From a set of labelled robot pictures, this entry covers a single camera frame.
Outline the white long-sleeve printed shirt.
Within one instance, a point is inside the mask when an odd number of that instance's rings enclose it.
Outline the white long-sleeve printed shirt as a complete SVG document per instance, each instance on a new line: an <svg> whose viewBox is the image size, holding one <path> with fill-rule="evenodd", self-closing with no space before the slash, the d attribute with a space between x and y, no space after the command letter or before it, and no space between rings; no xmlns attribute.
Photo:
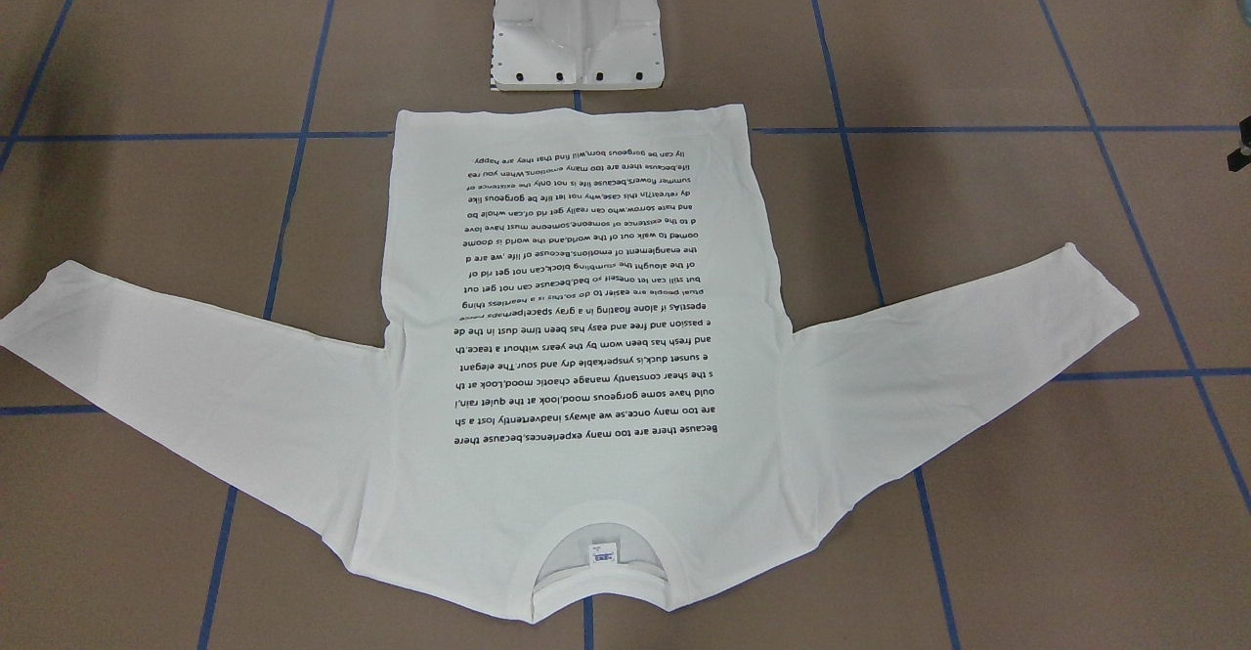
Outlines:
<svg viewBox="0 0 1251 650"><path fill-rule="evenodd" d="M382 308L370 348L68 261L3 344L349 571L540 622L814 550L1138 316L1067 244L796 332L737 104L403 111Z"/></svg>

